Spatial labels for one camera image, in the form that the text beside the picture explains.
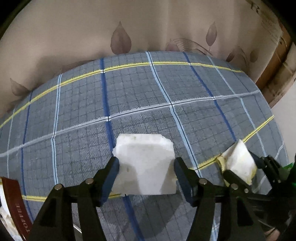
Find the stainless steel bowl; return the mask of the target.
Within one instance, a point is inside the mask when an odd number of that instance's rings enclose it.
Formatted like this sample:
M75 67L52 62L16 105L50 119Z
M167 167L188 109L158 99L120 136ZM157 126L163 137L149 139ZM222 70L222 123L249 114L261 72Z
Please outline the stainless steel bowl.
M77 225L73 224L73 227L74 227L79 233L82 233L81 229L80 229Z

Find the wooden furniture edge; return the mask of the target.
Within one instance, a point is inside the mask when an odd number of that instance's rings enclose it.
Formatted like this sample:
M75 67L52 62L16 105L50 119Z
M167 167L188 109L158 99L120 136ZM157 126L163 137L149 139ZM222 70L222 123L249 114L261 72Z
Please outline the wooden furniture edge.
M280 23L282 35L267 67L256 82L269 106L274 107L295 82L295 43Z

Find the yellow-edged white towel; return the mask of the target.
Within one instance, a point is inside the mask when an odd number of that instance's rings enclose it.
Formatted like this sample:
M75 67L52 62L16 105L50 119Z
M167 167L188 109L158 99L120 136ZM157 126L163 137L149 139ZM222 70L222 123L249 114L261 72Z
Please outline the yellow-edged white towel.
M249 186L257 172L257 166L245 143L238 140L225 152L220 154L216 161L224 173L226 170L232 171Z

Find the grey plaid bed sheet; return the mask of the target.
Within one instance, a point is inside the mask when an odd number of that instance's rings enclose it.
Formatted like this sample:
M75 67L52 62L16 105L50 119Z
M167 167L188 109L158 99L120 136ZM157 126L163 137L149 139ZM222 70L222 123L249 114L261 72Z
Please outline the grey plaid bed sheet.
M185 52L101 58L30 92L1 119L1 177L18 181L32 225L55 185L79 185L105 168L121 133L168 138L176 158L218 186L229 184L216 158L238 140L288 164L274 115L244 71ZM196 209L177 176L176 184L166 195L111 190L97 208L106 240L188 240ZM254 209L265 240L276 232L295 240L295 180L291 192L269 192L257 168L250 187L266 197Z

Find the green cardboard box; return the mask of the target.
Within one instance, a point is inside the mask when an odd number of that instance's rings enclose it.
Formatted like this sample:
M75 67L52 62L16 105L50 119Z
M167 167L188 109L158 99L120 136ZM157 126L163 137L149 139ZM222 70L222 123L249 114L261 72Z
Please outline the green cardboard box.
M281 180L294 180L295 179L295 163L290 163L279 169Z

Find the gold toffee tin box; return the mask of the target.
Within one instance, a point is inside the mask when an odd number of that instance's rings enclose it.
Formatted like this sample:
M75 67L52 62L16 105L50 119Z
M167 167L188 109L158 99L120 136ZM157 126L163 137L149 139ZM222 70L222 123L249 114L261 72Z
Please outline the gold toffee tin box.
M5 201L16 229L22 240L29 240L32 222L23 202L20 185L17 180L6 177L1 177L1 184L3 185Z

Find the beige leaf-print curtain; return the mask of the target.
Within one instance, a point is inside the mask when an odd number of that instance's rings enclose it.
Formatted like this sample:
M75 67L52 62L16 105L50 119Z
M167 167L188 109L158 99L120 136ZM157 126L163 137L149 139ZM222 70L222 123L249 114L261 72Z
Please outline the beige leaf-print curtain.
M60 73L125 53L202 53L257 81L281 36L262 1L31 1L1 38L1 114Z

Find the white foam block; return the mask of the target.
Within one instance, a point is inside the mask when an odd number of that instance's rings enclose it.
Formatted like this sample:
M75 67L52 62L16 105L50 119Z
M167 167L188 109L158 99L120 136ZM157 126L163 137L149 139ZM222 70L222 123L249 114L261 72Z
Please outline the white foam block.
M121 133L112 154L119 173L112 192L127 195L166 195L177 191L174 144L160 134Z

